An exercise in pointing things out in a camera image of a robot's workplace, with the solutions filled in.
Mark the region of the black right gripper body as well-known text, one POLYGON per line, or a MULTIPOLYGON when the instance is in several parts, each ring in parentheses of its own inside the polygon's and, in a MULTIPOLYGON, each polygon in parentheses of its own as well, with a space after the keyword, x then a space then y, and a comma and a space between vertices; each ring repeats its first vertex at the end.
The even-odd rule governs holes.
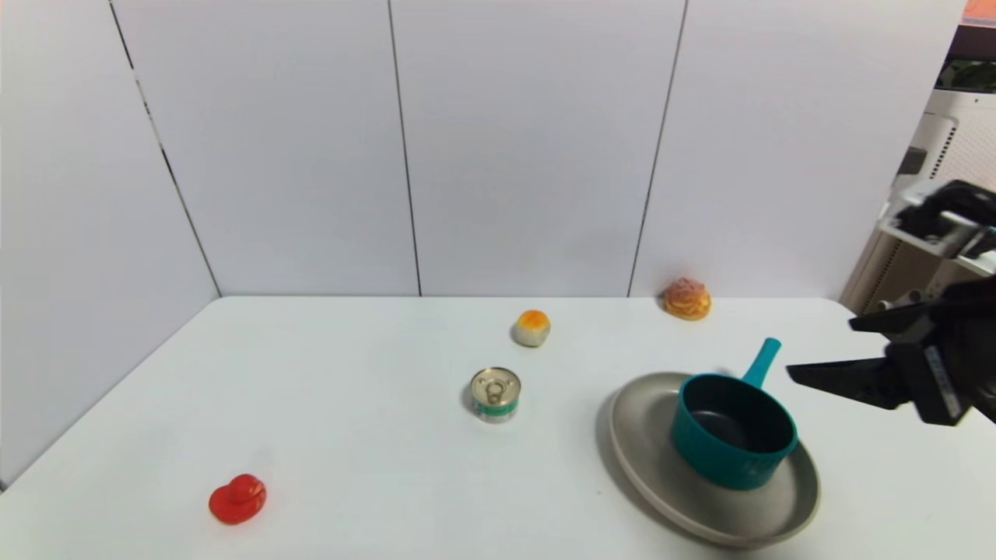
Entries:
POLYGON ((937 316, 949 336, 927 344, 886 348, 900 370, 922 422, 957 425, 974 408, 995 421, 995 280, 952 284, 939 297, 937 316))

